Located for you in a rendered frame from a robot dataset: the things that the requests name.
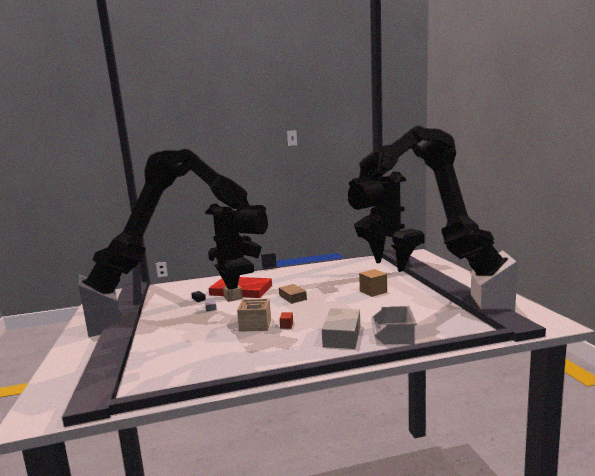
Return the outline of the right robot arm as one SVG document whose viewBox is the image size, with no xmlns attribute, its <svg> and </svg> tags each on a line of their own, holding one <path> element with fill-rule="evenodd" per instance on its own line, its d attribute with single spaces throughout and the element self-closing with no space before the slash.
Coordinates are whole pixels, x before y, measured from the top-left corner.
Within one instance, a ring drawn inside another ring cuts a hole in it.
<svg viewBox="0 0 595 476">
<path fill-rule="evenodd" d="M 144 170 L 145 185 L 124 231 L 116 236 L 107 248 L 94 253 L 93 261 L 96 264 L 82 283 L 102 294 L 114 292 L 120 282 L 121 274 L 128 274 L 142 260 L 146 251 L 142 246 L 142 237 L 163 191 L 172 185 L 177 177 L 184 176 L 189 170 L 210 186 L 218 200 L 229 206 L 220 207 L 214 203 L 205 211 L 205 214 L 213 214 L 215 234 L 225 235 L 237 232 L 264 234 L 266 232 L 268 228 L 266 207 L 249 205 L 247 191 L 244 188 L 218 174 L 206 163 L 203 164 L 199 156 L 189 149 L 156 152 L 148 158 Z M 230 207 L 238 209 L 236 211 Z M 238 258 L 244 258 L 244 255 L 259 258 L 261 248 L 259 244 L 251 242 L 249 236 L 243 235 L 242 240 L 239 241 Z"/>
</svg>

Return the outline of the red flat rectangular board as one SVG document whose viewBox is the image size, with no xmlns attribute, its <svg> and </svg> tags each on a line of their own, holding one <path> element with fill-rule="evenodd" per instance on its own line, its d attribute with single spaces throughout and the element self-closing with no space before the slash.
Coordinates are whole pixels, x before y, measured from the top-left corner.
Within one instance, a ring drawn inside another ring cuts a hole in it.
<svg viewBox="0 0 595 476">
<path fill-rule="evenodd" d="M 238 285 L 242 288 L 242 297 L 260 298 L 272 286 L 272 278 L 240 277 Z M 209 296 L 224 296 L 223 286 L 226 284 L 221 278 L 208 288 Z"/>
</svg>

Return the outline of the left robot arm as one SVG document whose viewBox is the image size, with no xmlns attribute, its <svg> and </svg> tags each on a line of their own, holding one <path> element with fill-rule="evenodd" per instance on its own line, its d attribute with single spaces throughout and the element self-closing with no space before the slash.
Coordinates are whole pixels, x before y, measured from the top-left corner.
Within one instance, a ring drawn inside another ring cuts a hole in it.
<svg viewBox="0 0 595 476">
<path fill-rule="evenodd" d="M 360 161 L 359 178 L 349 182 L 349 204 L 359 210 L 379 204 L 400 203 L 400 182 L 406 181 L 406 178 L 394 171 L 389 176 L 381 176 L 391 170 L 398 158 L 411 148 L 434 171 L 447 217 L 446 227 L 441 230 L 447 249 L 459 259 L 466 257 L 476 276 L 493 276 L 508 258 L 502 258 L 493 247 L 491 232 L 480 230 L 467 215 L 453 167 L 456 156 L 453 137 L 440 129 L 421 126 L 415 126 L 405 134 L 391 145 L 377 148 Z M 427 142 L 422 146 L 417 145 L 422 140 Z M 354 227 L 358 237 L 366 240 L 390 231 L 387 214 L 382 210 L 377 214 L 374 208 Z"/>
</svg>

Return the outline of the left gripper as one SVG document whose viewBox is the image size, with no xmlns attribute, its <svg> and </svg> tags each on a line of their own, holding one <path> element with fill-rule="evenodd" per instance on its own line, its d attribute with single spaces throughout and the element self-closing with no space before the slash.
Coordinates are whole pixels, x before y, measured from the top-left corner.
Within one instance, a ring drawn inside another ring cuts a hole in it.
<svg viewBox="0 0 595 476">
<path fill-rule="evenodd" d="M 371 247 L 376 263 L 379 264 L 382 260 L 386 236 L 392 237 L 392 241 L 395 245 L 391 246 L 396 251 L 398 272 L 402 272 L 415 247 L 425 243 L 425 234 L 422 231 L 415 229 L 405 230 L 405 224 L 401 224 L 401 212 L 405 210 L 400 203 L 390 205 L 379 204 L 373 208 L 377 214 L 380 214 L 380 210 L 387 214 L 390 231 L 382 232 L 382 235 L 375 235 L 374 238 L 365 240 L 368 241 Z M 402 230 L 400 231 L 400 229 Z"/>
</svg>

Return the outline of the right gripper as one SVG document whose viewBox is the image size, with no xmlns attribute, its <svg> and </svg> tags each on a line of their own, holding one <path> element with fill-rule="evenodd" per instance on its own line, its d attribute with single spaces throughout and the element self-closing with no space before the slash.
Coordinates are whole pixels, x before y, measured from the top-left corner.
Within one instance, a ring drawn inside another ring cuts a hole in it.
<svg viewBox="0 0 595 476">
<path fill-rule="evenodd" d="M 214 258 L 217 259 L 218 264 L 215 264 L 215 267 L 228 290 L 236 289 L 240 275 L 254 272 L 254 264 L 252 262 L 246 258 L 238 258 L 239 241 L 242 240 L 242 236 L 239 235 L 239 232 L 225 235 L 215 234 L 213 239 L 216 242 L 216 247 L 209 250 L 209 259 L 211 261 L 214 261 Z"/>
</svg>

